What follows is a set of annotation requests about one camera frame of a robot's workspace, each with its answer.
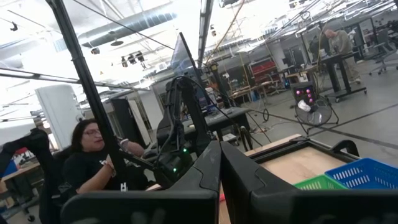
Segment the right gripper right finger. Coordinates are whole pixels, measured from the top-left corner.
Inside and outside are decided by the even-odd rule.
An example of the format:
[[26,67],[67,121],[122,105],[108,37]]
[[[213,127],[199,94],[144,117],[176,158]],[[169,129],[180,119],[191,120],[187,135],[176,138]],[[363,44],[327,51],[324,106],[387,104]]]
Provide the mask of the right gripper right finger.
[[396,190],[300,190],[227,142],[221,152],[231,223],[397,223]]

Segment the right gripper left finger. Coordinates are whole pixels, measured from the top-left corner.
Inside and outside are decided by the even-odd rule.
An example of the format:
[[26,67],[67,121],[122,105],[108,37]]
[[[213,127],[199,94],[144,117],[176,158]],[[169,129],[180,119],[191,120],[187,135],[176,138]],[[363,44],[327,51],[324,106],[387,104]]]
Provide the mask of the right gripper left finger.
[[212,141],[171,188],[98,191],[72,197],[62,223],[217,223],[221,143]]

